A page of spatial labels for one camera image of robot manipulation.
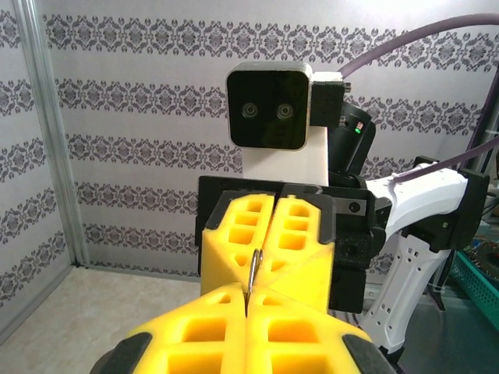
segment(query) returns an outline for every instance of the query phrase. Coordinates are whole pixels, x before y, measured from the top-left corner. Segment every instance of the floor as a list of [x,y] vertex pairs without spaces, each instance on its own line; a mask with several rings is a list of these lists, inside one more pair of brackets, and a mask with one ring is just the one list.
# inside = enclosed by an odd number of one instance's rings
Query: floor
[[74,269],[0,347],[0,373],[88,374],[133,327],[199,293],[199,283]]

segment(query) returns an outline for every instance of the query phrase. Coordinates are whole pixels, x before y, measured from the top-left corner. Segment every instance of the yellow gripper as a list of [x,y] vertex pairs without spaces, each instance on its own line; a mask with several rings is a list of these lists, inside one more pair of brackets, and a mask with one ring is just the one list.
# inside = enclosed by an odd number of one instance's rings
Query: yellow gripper
[[392,372],[361,329],[327,314],[331,212],[330,196],[224,192],[203,230],[201,296],[131,331],[100,372]]

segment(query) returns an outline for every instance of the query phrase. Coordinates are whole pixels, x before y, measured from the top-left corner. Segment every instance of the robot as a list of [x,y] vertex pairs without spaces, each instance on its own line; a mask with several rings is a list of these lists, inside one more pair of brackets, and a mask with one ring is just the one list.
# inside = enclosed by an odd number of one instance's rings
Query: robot
[[[344,102],[343,79],[424,33],[477,23],[499,16],[425,26],[340,72],[300,62],[230,72],[228,130],[242,150],[242,178],[199,180],[202,295],[137,327],[92,373],[394,372],[389,362],[402,354],[424,288],[476,233],[489,181],[426,157],[404,175],[364,181],[353,171],[373,125]],[[366,269],[393,236],[395,261],[359,328],[329,316],[363,312]]]

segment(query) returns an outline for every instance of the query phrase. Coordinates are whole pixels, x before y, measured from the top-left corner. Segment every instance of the patterned wall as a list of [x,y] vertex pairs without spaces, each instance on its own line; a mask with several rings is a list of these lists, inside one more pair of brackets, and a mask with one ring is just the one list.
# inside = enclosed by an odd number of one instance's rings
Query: patterned wall
[[69,266],[23,47],[6,0],[0,0],[0,133],[1,336]]
[[[40,3],[93,264],[183,275],[196,269],[197,178],[241,173],[227,134],[230,69],[303,60],[335,70],[407,29],[499,10],[494,0]],[[352,75],[349,100],[378,125],[366,177],[465,148],[498,40],[487,26],[433,35]],[[370,280],[390,262],[375,259]]]

